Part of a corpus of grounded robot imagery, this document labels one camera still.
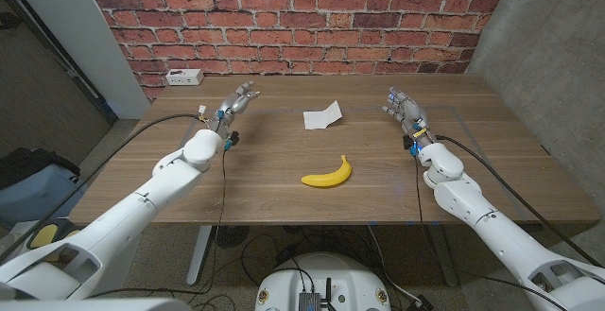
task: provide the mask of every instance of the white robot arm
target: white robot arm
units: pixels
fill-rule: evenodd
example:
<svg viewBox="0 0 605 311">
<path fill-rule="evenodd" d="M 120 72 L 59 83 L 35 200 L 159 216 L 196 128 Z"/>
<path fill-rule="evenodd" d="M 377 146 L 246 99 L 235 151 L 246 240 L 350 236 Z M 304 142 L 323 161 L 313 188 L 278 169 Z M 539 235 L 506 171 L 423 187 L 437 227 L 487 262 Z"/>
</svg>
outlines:
<svg viewBox="0 0 605 311">
<path fill-rule="evenodd" d="M 134 240 L 167 205 L 191 192 L 212 160 L 236 142 L 229 129 L 237 113 L 260 93 L 251 92 L 252 82 L 228 96 L 208 130 L 198 131 L 185 146 L 161 159 L 152 178 L 115 204 L 79 233 L 29 251 L 0 267 L 0 284 L 14 293 L 35 299 L 81 300 L 98 284 L 111 260 Z M 45 262 L 50 256 L 71 251 L 74 258 L 64 268 Z"/>
<path fill-rule="evenodd" d="M 605 269 L 549 251 L 499 212 L 482 195 L 479 185 L 464 173 L 462 161 L 436 143 L 425 113 L 406 94 L 391 88 L 383 110 L 402 123 L 407 147 L 428 167 L 424 182 L 435 200 L 469 225 L 517 280 L 568 311 L 605 309 Z M 540 311 L 560 310 L 547 299 L 527 292 Z"/>
</svg>

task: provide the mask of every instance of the white outlet box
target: white outlet box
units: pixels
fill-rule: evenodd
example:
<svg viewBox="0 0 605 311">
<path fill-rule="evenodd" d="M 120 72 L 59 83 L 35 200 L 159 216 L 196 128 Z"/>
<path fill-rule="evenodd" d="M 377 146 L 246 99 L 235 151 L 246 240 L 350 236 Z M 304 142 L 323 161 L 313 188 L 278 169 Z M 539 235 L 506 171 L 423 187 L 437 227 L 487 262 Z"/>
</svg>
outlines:
<svg viewBox="0 0 605 311">
<path fill-rule="evenodd" d="M 166 79 L 170 85 L 199 85 L 204 74 L 199 69 L 172 69 Z"/>
</svg>

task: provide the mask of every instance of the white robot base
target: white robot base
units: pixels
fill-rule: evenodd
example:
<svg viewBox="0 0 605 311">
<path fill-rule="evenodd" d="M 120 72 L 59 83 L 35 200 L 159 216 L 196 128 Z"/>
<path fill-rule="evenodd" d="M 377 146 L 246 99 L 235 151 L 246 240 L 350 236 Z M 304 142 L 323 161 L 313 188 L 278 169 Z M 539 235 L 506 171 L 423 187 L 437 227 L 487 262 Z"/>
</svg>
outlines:
<svg viewBox="0 0 605 311">
<path fill-rule="evenodd" d="M 303 293 L 303 282 L 306 293 Z M 355 260 L 335 253 L 312 252 L 286 261 L 265 278 L 258 289 L 254 310 L 320 311 L 322 308 L 386 311 L 390 310 L 389 294 L 382 281 Z"/>
</svg>

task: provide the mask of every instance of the table surface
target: table surface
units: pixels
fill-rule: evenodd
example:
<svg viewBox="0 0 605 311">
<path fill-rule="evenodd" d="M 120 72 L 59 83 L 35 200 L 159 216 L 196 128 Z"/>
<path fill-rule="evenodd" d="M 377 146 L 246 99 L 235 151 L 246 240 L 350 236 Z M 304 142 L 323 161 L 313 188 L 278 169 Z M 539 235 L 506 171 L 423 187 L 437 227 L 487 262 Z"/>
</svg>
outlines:
<svg viewBox="0 0 605 311">
<path fill-rule="evenodd" d="M 469 75 L 205 78 L 200 86 L 167 87 L 139 126 L 164 115 L 213 112 L 247 80 L 262 95 L 238 115 L 232 129 L 240 142 L 225 157 L 226 198 L 220 156 L 185 199 L 160 212 L 156 223 L 196 224 L 406 224 L 420 220 L 416 168 L 403 150 L 403 131 L 382 112 L 389 87 L 408 93 L 426 110 L 436 134 L 476 150 L 544 217 L 558 222 L 594 222 L 595 205 L 481 77 Z M 334 100 L 342 118 L 325 130 L 305 130 L 304 111 Z M 146 130 L 106 165 L 70 215 L 89 223 L 149 179 L 153 166 L 205 128 L 190 118 Z M 512 220 L 536 218 L 478 161 L 453 144 L 448 149 L 484 196 Z M 308 174 L 329 173 L 347 156 L 351 177 L 332 188 L 301 183 Z M 457 222 L 435 202 L 420 177 L 423 219 Z"/>
</svg>

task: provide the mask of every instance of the yellow banana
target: yellow banana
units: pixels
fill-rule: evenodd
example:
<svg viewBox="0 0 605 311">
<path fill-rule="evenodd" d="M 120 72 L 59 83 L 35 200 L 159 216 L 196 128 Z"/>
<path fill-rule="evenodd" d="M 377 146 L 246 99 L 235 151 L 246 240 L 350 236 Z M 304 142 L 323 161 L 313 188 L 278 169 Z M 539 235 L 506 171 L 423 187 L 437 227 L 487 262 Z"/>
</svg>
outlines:
<svg viewBox="0 0 605 311">
<path fill-rule="evenodd" d="M 307 175 L 302 177 L 302 183 L 314 187 L 329 187 L 347 180 L 349 175 L 351 175 L 351 165 L 347 162 L 344 155 L 340 156 L 340 158 L 342 159 L 342 166 L 339 170 L 330 174 Z"/>
</svg>

